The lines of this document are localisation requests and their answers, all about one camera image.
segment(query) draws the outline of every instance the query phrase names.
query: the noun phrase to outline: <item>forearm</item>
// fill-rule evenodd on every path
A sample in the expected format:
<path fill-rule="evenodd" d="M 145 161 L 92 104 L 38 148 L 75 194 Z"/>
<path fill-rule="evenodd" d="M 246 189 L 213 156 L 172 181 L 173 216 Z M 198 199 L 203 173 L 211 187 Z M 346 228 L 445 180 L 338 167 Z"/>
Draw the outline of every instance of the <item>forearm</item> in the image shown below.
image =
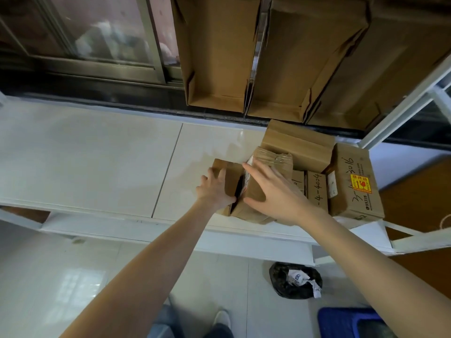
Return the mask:
<path fill-rule="evenodd" d="M 62 337 L 145 337 L 214 210 L 193 207 L 91 301 Z"/>
<path fill-rule="evenodd" d="M 445 337 L 451 301 L 318 208 L 300 223 L 343 268 L 398 337 Z"/>

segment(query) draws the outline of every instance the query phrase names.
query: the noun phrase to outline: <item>hand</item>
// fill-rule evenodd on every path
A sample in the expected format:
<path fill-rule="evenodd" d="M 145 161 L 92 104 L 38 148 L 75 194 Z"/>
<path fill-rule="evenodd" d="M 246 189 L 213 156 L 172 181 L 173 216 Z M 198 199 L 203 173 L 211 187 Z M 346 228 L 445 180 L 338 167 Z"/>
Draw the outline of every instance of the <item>hand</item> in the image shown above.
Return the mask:
<path fill-rule="evenodd" d="M 213 174 L 213 169 L 208 169 L 208 177 L 200 177 L 200 186 L 196 187 L 198 202 L 208 204 L 214 211 L 222 209 L 236 201 L 236 197 L 230 197 L 225 192 L 226 169 L 219 172 L 217 178 Z"/>
<path fill-rule="evenodd" d="M 313 208 L 296 185 L 286 180 L 278 170 L 253 161 L 253 166 L 244 163 L 243 167 L 260 185 L 265 193 L 265 201 L 246 197 L 244 202 L 267 216 L 290 223 L 299 223 L 306 211 Z"/>

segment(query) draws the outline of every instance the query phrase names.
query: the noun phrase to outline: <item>yellow sticker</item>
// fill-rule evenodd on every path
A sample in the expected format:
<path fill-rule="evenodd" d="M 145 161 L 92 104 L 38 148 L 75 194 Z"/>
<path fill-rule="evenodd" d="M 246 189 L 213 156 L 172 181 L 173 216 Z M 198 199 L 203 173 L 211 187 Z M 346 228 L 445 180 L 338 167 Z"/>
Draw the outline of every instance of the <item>yellow sticker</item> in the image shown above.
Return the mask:
<path fill-rule="evenodd" d="M 361 175 L 351 174 L 352 188 L 357 191 L 362 191 L 366 193 L 371 192 L 371 186 L 367 177 Z"/>

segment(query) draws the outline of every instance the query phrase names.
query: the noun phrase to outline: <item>shoe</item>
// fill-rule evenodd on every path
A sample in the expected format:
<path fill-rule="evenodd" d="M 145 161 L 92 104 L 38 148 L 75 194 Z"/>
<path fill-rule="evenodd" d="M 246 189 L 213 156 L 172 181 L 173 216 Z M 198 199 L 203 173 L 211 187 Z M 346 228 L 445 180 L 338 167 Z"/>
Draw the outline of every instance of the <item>shoe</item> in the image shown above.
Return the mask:
<path fill-rule="evenodd" d="M 232 329 L 232 321 L 230 320 L 230 315 L 225 310 L 220 310 L 213 321 L 213 326 L 215 324 L 223 324 L 229 329 Z"/>

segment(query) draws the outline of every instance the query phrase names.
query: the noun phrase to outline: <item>pant leg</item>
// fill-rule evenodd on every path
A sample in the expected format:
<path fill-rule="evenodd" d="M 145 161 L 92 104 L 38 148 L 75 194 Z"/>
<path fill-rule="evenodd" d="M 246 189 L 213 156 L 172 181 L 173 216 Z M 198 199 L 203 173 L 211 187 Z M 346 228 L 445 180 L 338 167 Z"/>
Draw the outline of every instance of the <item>pant leg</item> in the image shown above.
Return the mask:
<path fill-rule="evenodd" d="M 233 338 L 233 333 L 227 326 L 218 323 L 203 338 Z"/>

